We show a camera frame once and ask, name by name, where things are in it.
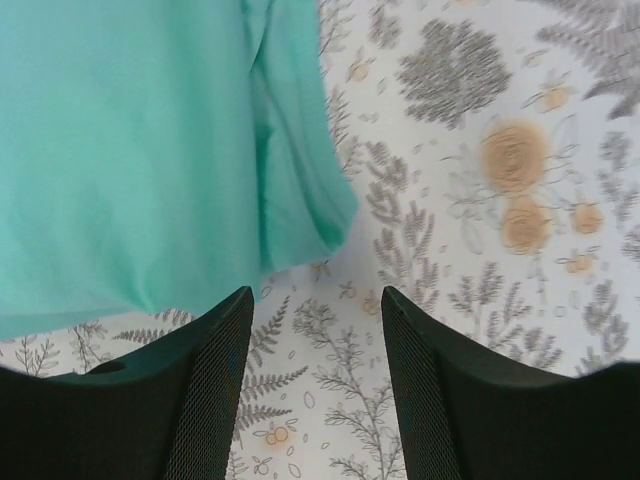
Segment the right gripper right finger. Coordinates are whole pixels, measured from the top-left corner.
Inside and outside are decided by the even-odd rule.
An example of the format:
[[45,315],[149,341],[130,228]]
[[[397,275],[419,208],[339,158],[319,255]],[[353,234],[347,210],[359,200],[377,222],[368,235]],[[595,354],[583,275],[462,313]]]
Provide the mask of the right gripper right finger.
[[502,356],[395,288],[381,298],[412,480],[635,479],[639,366],[565,377]]

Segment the teal green t shirt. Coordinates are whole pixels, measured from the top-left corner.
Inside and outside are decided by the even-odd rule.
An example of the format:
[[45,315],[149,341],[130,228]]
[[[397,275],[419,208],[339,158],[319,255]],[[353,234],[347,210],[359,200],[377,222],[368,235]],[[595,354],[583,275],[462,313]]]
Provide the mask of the teal green t shirt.
[[1,335],[201,315],[357,211],[312,1],[1,5]]

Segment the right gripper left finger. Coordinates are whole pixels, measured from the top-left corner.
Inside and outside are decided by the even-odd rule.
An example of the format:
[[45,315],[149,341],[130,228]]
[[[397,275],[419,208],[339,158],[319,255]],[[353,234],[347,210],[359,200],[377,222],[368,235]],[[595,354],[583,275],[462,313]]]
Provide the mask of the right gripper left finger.
[[251,337],[243,287],[85,374],[1,372],[5,479],[221,479]]

